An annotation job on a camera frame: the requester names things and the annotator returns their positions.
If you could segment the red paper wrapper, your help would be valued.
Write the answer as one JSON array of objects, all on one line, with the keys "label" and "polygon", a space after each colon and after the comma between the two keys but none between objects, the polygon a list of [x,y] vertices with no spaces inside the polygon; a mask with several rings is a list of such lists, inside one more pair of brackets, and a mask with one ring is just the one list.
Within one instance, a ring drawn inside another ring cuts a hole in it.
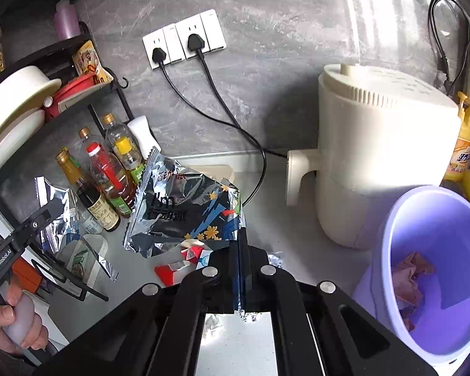
[{"label": "red paper wrapper", "polygon": [[178,245],[170,249],[172,258],[154,267],[154,273],[164,287],[179,284],[187,274],[208,266],[212,249],[200,243]]}]

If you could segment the silver blue snack bag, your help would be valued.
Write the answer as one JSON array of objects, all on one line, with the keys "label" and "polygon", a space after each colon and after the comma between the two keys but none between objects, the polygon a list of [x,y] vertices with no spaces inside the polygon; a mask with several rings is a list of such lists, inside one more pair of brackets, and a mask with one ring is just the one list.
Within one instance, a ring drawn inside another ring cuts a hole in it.
[{"label": "silver blue snack bag", "polygon": [[231,182],[218,182],[154,148],[136,190],[123,247],[150,258],[157,243],[236,241],[242,223],[239,190]]}]

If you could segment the crumpled paper trash in bin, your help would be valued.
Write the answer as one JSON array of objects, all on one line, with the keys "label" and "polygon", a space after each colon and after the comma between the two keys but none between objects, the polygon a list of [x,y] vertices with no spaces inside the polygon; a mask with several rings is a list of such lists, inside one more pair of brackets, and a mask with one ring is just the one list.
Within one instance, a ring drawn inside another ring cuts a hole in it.
[{"label": "crumpled paper trash in bin", "polygon": [[396,304],[408,332],[415,329],[412,316],[424,301],[424,294],[419,289],[419,279],[436,273],[435,266],[419,252],[408,254],[402,261],[391,268],[391,277]]}]

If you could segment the purple plastic trash bin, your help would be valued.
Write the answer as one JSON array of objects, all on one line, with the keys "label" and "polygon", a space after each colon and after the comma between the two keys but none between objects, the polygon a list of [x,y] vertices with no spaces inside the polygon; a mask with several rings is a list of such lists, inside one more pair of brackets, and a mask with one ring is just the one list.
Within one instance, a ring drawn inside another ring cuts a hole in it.
[{"label": "purple plastic trash bin", "polygon": [[[392,271],[417,252],[434,267],[419,276],[423,300],[408,330]],[[470,203],[446,188],[422,186],[392,206],[354,300],[440,372],[470,353]]]}]

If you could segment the black kitchen shelf rack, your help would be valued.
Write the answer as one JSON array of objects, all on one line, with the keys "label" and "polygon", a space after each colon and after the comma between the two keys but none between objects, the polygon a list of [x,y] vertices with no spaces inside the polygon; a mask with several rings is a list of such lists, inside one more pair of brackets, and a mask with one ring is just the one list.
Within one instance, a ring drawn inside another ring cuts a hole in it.
[{"label": "black kitchen shelf rack", "polygon": [[[49,79],[60,78],[62,81],[62,85],[60,87],[61,89],[68,82],[79,76],[74,67],[72,56],[81,48],[85,42],[89,40],[92,41],[91,35],[88,33],[83,33],[77,37],[72,37],[70,39],[54,43],[46,48],[43,48],[23,58],[22,60],[19,60],[17,63],[8,66],[3,72],[0,73],[0,83],[3,82],[3,80],[5,80],[9,75],[12,75],[12,73],[26,66],[34,65],[37,66]],[[122,102],[125,113],[130,120],[133,120],[134,116],[130,110],[124,94],[121,92],[123,87],[119,85],[118,81],[115,79],[113,73],[110,70],[105,70],[113,77],[113,81],[95,84],[84,92],[78,93],[74,98],[69,98],[62,103],[69,101],[72,103],[72,105],[77,103],[89,105],[92,104],[96,99],[105,97],[115,89]],[[67,107],[66,110],[64,110],[53,120],[55,122],[62,120],[64,114],[69,110],[70,109]]]}]

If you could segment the silver foil wrapper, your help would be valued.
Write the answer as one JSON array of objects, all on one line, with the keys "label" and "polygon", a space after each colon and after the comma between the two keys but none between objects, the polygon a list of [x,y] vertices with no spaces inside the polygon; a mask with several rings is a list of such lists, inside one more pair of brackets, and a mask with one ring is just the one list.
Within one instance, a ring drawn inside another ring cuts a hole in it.
[{"label": "silver foil wrapper", "polygon": [[[41,206],[45,206],[54,199],[61,200],[63,205],[63,212],[60,217],[40,232],[40,243],[43,250],[57,258],[57,254],[67,243],[80,238],[85,233],[102,235],[102,226],[81,205],[72,189],[53,185],[45,177],[36,177],[34,185],[36,198]],[[118,277],[118,272],[106,259],[106,256],[101,257],[96,252],[93,252],[93,254],[101,266],[100,272],[106,274],[111,281],[115,281]]]}]

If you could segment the dark soy sauce bottle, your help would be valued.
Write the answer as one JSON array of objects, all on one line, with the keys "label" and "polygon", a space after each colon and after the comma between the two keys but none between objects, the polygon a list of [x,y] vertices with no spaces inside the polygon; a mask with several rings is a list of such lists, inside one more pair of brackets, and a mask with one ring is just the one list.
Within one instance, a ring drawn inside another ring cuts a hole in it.
[{"label": "dark soy sauce bottle", "polygon": [[105,195],[86,176],[80,167],[74,164],[70,153],[62,149],[56,156],[57,164],[74,189],[81,204],[92,214],[107,232],[116,230],[120,223],[118,213],[110,206]]}]

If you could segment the white plate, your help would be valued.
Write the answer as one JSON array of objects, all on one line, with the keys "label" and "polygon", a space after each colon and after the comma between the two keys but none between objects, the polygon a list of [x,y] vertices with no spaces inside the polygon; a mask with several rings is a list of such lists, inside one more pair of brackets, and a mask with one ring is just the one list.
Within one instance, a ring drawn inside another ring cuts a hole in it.
[{"label": "white plate", "polygon": [[45,111],[32,109],[23,113],[0,134],[0,170],[3,165],[40,129]]}]

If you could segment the gold cap clear bottle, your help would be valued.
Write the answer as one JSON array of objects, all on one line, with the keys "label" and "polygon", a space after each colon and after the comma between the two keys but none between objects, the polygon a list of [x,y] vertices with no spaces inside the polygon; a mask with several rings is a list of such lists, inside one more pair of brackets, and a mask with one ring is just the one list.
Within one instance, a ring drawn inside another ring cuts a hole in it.
[{"label": "gold cap clear bottle", "polygon": [[85,166],[89,167],[90,157],[87,153],[87,147],[92,143],[97,143],[102,149],[107,149],[104,138],[98,134],[91,132],[89,127],[82,127],[79,130],[80,141],[78,143],[77,151],[80,157],[80,162]]}]

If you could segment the red cap oil bottle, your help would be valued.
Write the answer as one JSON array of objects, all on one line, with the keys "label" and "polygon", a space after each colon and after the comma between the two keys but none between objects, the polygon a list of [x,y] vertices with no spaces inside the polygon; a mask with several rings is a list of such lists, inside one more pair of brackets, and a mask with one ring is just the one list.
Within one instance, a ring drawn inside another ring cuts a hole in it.
[{"label": "red cap oil bottle", "polygon": [[118,158],[108,153],[98,142],[86,146],[94,180],[104,192],[116,212],[129,218],[135,207],[136,185]]}]

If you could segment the white ceramic bowl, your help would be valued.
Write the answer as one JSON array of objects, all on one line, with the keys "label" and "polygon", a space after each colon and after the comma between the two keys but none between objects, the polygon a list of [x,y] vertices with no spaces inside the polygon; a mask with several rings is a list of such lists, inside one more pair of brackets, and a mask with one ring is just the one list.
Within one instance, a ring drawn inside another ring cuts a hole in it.
[{"label": "white ceramic bowl", "polygon": [[0,133],[23,113],[39,109],[61,85],[60,78],[49,79],[34,65],[9,75],[0,83]]}]

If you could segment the yellow cap green label bottle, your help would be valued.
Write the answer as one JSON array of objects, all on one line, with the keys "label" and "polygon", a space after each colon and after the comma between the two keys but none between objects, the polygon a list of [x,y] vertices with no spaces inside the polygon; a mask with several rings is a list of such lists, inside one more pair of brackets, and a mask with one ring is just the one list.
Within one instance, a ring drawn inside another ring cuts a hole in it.
[{"label": "yellow cap green label bottle", "polygon": [[135,184],[138,184],[145,166],[130,129],[118,121],[112,113],[107,113],[102,120],[106,127],[105,139],[109,147],[116,154],[124,169],[130,173]]}]

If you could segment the red container on shelf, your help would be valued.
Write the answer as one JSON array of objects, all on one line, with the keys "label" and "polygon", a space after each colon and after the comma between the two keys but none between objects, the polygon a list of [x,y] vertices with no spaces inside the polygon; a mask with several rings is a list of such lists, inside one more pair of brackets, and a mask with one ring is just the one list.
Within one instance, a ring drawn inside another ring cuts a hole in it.
[{"label": "red container on shelf", "polygon": [[62,104],[63,101],[69,98],[74,98],[78,93],[84,92],[95,84],[96,73],[94,71],[88,71],[82,76],[78,76],[68,82],[53,96],[48,96],[43,103],[45,121],[48,122],[56,118],[67,109],[67,105]]}]

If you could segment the white top oil sprayer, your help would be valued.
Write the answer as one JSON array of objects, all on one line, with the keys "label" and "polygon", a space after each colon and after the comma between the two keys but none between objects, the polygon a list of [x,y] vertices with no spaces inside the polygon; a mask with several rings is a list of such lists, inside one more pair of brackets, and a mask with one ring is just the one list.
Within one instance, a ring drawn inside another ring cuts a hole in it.
[{"label": "white top oil sprayer", "polygon": [[134,118],[127,123],[127,127],[129,127],[134,138],[137,140],[137,144],[144,159],[147,159],[154,149],[158,151],[161,150],[161,146],[148,125],[148,118],[146,116]]}]

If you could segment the cream air fryer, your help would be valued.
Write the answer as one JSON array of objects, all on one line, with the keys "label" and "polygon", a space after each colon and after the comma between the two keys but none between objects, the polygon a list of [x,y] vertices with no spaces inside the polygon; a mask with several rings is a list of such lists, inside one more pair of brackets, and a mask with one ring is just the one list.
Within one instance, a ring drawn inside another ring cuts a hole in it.
[{"label": "cream air fryer", "polygon": [[316,176],[316,213],[335,243],[372,249],[391,206],[443,179],[458,139],[458,106],[434,86],[398,70],[325,65],[318,78],[314,149],[287,154],[286,203],[302,177]]}]

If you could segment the yellow sponge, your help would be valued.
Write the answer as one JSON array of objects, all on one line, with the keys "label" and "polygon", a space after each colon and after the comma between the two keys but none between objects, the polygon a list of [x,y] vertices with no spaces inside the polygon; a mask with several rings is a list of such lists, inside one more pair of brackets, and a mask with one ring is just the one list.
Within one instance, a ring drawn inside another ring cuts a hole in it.
[{"label": "yellow sponge", "polygon": [[463,177],[458,182],[444,179],[441,182],[441,186],[452,190],[470,202],[470,170],[465,171]]}]

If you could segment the yellow snack packet on shelf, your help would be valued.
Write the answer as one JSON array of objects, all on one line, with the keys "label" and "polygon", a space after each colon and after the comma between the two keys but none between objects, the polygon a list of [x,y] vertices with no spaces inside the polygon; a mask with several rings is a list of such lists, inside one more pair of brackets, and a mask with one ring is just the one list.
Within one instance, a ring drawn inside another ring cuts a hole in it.
[{"label": "yellow snack packet on shelf", "polygon": [[113,77],[104,69],[91,40],[85,42],[72,56],[74,67],[79,76],[93,73],[95,84],[113,81]]}]

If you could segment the purple cup on shelf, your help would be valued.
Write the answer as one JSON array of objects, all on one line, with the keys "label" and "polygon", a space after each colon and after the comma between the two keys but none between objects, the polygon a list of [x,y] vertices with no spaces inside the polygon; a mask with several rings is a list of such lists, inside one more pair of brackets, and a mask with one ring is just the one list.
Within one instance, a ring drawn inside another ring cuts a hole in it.
[{"label": "purple cup on shelf", "polygon": [[76,8],[70,0],[61,0],[56,4],[54,25],[60,41],[80,35],[80,25]]}]

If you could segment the yellow dish soap bottle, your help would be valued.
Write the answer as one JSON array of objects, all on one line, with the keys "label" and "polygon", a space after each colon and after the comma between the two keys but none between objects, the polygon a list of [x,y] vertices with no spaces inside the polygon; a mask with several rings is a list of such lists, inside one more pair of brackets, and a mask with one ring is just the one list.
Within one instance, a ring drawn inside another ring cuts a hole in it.
[{"label": "yellow dish soap bottle", "polygon": [[452,158],[446,169],[445,180],[459,182],[470,169],[470,98],[458,92],[458,116],[462,121]]}]

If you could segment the white wall socket panel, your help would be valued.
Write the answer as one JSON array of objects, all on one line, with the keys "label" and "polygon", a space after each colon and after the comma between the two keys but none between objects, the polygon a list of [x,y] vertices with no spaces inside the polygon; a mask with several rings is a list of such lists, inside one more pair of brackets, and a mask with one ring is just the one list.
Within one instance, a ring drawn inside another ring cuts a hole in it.
[{"label": "white wall socket panel", "polygon": [[192,58],[195,52],[188,48],[188,38],[192,34],[197,34],[204,40],[204,54],[227,47],[217,13],[214,9],[209,9],[142,37],[151,69],[159,68],[159,64],[153,60],[154,49],[162,49],[165,52],[165,65]]}]

